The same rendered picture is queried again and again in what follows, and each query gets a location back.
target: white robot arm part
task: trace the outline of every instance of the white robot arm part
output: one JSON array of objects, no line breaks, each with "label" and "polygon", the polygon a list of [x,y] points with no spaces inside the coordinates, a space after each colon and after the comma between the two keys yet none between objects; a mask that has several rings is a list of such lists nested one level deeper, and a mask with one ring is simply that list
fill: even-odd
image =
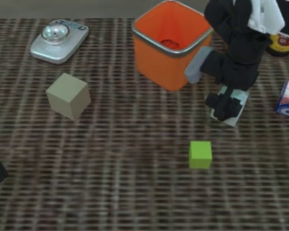
[{"label": "white robot arm part", "polygon": [[284,28],[285,21],[276,0],[251,0],[251,3],[249,28],[270,35],[276,35]]}]

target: green cube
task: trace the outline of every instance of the green cube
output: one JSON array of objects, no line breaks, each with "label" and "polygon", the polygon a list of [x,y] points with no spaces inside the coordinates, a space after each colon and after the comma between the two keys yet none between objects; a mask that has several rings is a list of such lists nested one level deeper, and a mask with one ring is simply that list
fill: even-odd
[{"label": "green cube", "polygon": [[212,162],[210,141],[191,141],[189,146],[189,167],[209,169]]}]

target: tan block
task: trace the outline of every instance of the tan block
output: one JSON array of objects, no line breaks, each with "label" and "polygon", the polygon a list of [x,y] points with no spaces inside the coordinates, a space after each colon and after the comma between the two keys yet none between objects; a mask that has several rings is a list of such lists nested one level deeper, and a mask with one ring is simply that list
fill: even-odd
[{"label": "tan block", "polygon": [[76,120],[91,103],[88,84],[63,73],[47,90],[50,107],[61,115]]}]

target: orange bin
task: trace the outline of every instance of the orange bin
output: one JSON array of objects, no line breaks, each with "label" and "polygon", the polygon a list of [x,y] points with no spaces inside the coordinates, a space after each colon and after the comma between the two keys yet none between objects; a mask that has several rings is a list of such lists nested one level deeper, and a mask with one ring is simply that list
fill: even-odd
[{"label": "orange bin", "polygon": [[132,25],[138,71],[176,91],[187,79],[184,71],[201,46],[208,46],[212,29],[203,14],[174,0],[164,1]]}]

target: yellow can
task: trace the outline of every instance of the yellow can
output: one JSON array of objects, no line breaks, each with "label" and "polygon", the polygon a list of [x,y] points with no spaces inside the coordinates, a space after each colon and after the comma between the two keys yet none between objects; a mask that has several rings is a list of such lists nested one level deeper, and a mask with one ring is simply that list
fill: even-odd
[{"label": "yellow can", "polygon": [[272,44],[266,51],[272,56],[283,57],[289,55],[289,37],[284,35],[271,35]]}]

